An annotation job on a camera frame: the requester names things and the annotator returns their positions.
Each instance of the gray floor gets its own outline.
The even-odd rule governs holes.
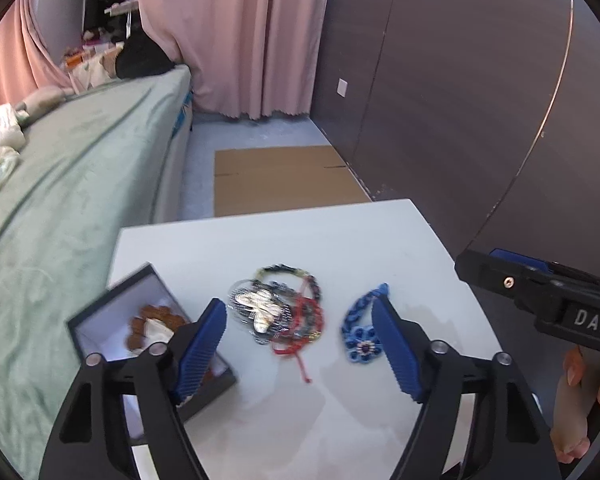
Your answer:
[[[217,115],[194,115],[182,179],[179,219],[197,220],[214,215],[216,150],[328,143],[306,116],[236,121]]]

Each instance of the tabletop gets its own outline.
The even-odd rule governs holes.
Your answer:
[[[145,262],[193,319],[259,267],[300,267],[322,289],[325,329],[301,351],[311,384],[295,359],[257,345],[228,317],[218,351],[238,383],[185,424],[211,480],[391,476],[420,406],[400,391],[384,356],[347,361],[339,330],[347,309],[379,283],[430,339],[481,358],[500,351],[480,304],[410,200],[127,228],[109,282]],[[472,396],[463,396],[447,466],[464,455],[472,409]],[[134,452],[143,480],[155,477],[146,447]]]

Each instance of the pink curtain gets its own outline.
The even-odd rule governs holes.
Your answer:
[[[309,111],[326,0],[140,0],[142,27],[191,68],[199,108]]]
[[[17,104],[40,87],[71,87],[38,33],[32,0],[16,0],[0,20],[0,105]]]

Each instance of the light switch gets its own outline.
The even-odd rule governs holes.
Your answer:
[[[340,94],[342,97],[347,95],[347,86],[348,85],[349,85],[349,83],[344,81],[344,79],[339,79],[338,80],[338,94]]]

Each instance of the red cord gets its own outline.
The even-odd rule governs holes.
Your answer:
[[[289,327],[289,332],[293,333],[296,327],[300,324],[300,318],[302,315],[302,307],[306,304],[311,305],[314,310],[314,316],[316,317],[315,321],[315,332],[322,332],[322,328],[324,326],[324,319],[322,317],[322,309],[317,301],[312,300],[311,298],[307,298],[304,295],[304,291],[306,289],[308,283],[308,279],[305,278],[302,280],[302,287],[300,288],[300,292],[296,297],[296,309],[294,312],[294,316],[291,322],[291,327]],[[302,379],[305,383],[311,383],[311,379],[306,374],[306,369],[304,368],[304,363],[300,358],[298,352],[307,344],[309,344],[312,340],[309,336],[305,336],[302,339],[295,340],[290,343],[286,348],[275,348],[272,344],[271,347],[276,355],[294,355],[298,360],[298,365],[300,367],[300,373],[302,374]]]

